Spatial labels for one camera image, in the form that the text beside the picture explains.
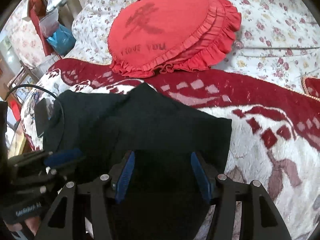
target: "folded black fabric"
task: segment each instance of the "folded black fabric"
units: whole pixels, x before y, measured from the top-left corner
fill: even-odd
[[[133,233],[121,226],[121,231],[125,232],[123,234],[129,234],[128,230],[131,234],[123,237],[170,239],[170,235],[180,239],[181,235],[177,232],[182,231],[179,226],[188,224],[193,233],[199,228],[208,206],[201,200],[191,169],[190,154],[201,151],[208,163],[223,172],[229,151],[231,120],[216,118],[185,106],[157,93],[146,83],[126,95],[83,94],[67,90],[59,96],[59,100],[65,112],[64,135],[59,145],[63,125],[60,107],[54,103],[50,127],[44,134],[44,149],[57,151],[80,148],[87,159],[78,167],[78,183],[91,181],[107,173],[115,163],[121,161],[127,150],[134,150],[136,162],[127,192],[128,199],[131,196],[131,199],[143,199],[146,203],[151,201],[150,196],[156,194],[158,199],[164,194],[162,204],[165,208],[159,210],[168,210],[168,207],[179,210],[179,218],[172,214],[166,218],[166,225],[163,226],[167,228],[154,228],[159,230],[159,234],[154,231],[147,234],[145,227],[144,231],[138,230],[137,225]],[[143,203],[135,203],[134,206],[140,205]],[[128,201],[124,201],[122,207],[128,210],[128,206]],[[150,215],[144,212],[140,212],[141,219]],[[124,215],[121,205],[115,213],[118,218],[130,217]],[[140,221],[137,217],[130,219]],[[192,239],[194,235],[189,229],[184,229],[183,235]]]

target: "bed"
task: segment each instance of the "bed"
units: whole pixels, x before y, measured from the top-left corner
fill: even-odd
[[[75,47],[38,85],[59,95],[67,89],[126,93],[148,82],[187,105],[231,118],[233,133],[225,173],[240,182],[261,181],[292,239],[307,239],[320,220],[320,101],[304,93],[301,79],[320,75],[320,27],[304,3],[230,0],[243,20],[233,50],[224,61],[207,72],[139,80],[120,77],[107,66],[111,63],[107,36],[113,19],[134,1],[87,0],[73,22]],[[33,111],[42,98],[53,99],[31,90],[21,111],[25,134],[34,149],[42,148]],[[212,210],[196,239],[205,237]],[[237,206],[236,216],[240,211]],[[234,237],[239,228],[237,221]]]

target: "red ruffle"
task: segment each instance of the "red ruffle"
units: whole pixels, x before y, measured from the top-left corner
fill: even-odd
[[[174,70],[192,72],[209,69],[211,65],[221,62],[231,51],[236,39],[234,32],[240,28],[241,14],[228,0],[209,0],[208,4],[207,17],[194,33],[144,65],[134,66],[126,62],[113,52],[108,43],[113,72],[122,76],[147,78],[153,76],[157,69],[160,73],[172,73]]]

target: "blue plastic bag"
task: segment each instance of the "blue plastic bag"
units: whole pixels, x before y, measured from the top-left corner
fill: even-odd
[[[62,56],[68,54],[76,44],[76,39],[73,37],[72,32],[61,24],[53,35],[47,38],[47,41]]]

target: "red and white blanket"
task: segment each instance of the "red and white blanket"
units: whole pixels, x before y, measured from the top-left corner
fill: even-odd
[[[319,98],[214,69],[126,79],[107,66],[75,59],[56,62],[38,85],[58,95],[67,89],[127,93],[142,82],[200,111],[232,119],[225,174],[239,182],[259,180],[292,239],[307,239],[320,220]],[[43,97],[49,96],[32,90],[21,112],[25,133],[35,149],[42,147],[42,141],[36,136],[33,106]],[[235,237],[240,231],[240,209],[237,206]],[[196,239],[205,236],[209,225],[204,223]]]

